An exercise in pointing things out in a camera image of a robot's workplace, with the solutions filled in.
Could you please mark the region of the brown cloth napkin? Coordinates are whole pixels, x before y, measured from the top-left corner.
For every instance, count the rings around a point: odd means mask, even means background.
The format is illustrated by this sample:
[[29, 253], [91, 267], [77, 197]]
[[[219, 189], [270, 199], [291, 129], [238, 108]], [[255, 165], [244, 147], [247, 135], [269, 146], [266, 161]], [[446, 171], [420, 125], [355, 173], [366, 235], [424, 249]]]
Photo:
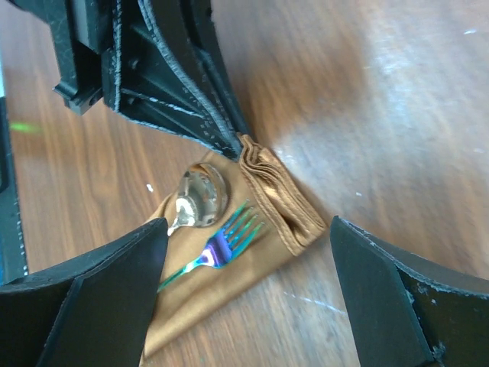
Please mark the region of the brown cloth napkin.
[[214, 167], [228, 185], [223, 217], [210, 227], [183, 227], [172, 234], [160, 279], [197, 258], [235, 212], [240, 215], [225, 233], [238, 255], [220, 269], [200, 265], [158, 293], [142, 359], [300, 255], [327, 228], [276, 155], [249, 135], [239, 139], [237, 161], [209, 152], [197, 164]]

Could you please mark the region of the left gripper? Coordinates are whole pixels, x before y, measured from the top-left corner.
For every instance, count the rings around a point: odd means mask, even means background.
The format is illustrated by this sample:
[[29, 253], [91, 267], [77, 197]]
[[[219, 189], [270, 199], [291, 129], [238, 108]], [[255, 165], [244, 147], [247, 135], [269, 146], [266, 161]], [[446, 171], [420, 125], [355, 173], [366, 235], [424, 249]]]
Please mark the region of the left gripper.
[[186, 88], [151, 14], [152, 1], [12, 1], [45, 23], [60, 74], [53, 90], [82, 115], [100, 99], [130, 122], [187, 138], [236, 160], [239, 132], [226, 132]]

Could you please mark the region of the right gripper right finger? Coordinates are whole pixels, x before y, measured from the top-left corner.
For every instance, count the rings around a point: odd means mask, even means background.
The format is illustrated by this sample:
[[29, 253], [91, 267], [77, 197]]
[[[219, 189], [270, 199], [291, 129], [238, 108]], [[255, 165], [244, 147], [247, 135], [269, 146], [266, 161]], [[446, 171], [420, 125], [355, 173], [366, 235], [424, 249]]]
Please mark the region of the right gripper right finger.
[[486, 366], [488, 282], [334, 217], [330, 242], [362, 366]]

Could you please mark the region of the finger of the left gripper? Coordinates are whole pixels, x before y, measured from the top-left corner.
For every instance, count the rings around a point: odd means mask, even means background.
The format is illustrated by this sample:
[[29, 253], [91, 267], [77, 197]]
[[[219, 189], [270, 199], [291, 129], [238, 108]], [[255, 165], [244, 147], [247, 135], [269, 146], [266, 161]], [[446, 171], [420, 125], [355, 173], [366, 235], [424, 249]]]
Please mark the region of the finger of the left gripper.
[[250, 134], [219, 48], [210, 1], [152, 1], [151, 14], [186, 88], [196, 87], [202, 105], [215, 112], [226, 132]]

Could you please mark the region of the rose gold spoon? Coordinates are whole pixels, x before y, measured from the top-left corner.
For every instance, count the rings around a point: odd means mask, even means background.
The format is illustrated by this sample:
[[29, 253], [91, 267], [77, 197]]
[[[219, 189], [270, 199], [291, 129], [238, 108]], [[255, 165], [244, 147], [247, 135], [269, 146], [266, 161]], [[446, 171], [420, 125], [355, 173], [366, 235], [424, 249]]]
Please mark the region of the rose gold spoon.
[[209, 163], [191, 165], [182, 176], [176, 192], [176, 217], [167, 230], [171, 236], [179, 228], [205, 228], [220, 220], [228, 205], [224, 177]]

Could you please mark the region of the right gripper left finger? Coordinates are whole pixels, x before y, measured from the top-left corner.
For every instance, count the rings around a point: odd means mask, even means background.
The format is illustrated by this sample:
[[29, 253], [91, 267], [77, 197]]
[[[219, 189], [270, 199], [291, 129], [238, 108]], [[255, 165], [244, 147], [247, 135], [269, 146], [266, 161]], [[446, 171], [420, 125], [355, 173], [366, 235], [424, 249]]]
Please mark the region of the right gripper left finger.
[[153, 219], [1, 287], [3, 366], [137, 366], [167, 253]]

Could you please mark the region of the iridescent fork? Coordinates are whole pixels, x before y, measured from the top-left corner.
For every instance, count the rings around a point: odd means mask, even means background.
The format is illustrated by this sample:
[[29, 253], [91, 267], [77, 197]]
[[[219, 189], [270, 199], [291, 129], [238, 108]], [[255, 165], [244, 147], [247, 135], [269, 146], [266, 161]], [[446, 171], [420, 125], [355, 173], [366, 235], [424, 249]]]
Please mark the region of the iridescent fork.
[[195, 259], [160, 283], [157, 293], [198, 267], [222, 269], [231, 264], [250, 246], [264, 226], [263, 221], [258, 222], [258, 217], [249, 200], [244, 201], [208, 238], [201, 253]]

